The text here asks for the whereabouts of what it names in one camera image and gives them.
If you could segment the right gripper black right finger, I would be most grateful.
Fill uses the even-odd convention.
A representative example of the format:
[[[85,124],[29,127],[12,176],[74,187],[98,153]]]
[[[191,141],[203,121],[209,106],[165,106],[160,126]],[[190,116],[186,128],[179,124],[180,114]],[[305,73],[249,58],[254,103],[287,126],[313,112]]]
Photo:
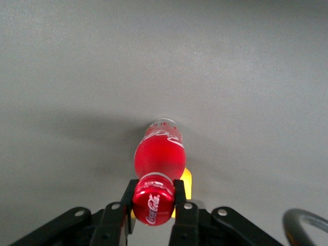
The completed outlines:
[[[174,180],[175,222],[170,236],[170,245],[198,245],[198,206],[187,200],[183,180]]]

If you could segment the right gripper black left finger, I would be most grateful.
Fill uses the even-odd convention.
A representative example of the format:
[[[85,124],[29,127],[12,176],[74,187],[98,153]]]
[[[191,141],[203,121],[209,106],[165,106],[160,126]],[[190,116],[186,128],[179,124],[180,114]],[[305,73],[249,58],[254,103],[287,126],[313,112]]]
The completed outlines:
[[[120,201],[108,204],[102,212],[100,224],[95,228],[91,245],[127,245],[136,219],[132,217],[132,198],[137,179],[129,181]]]

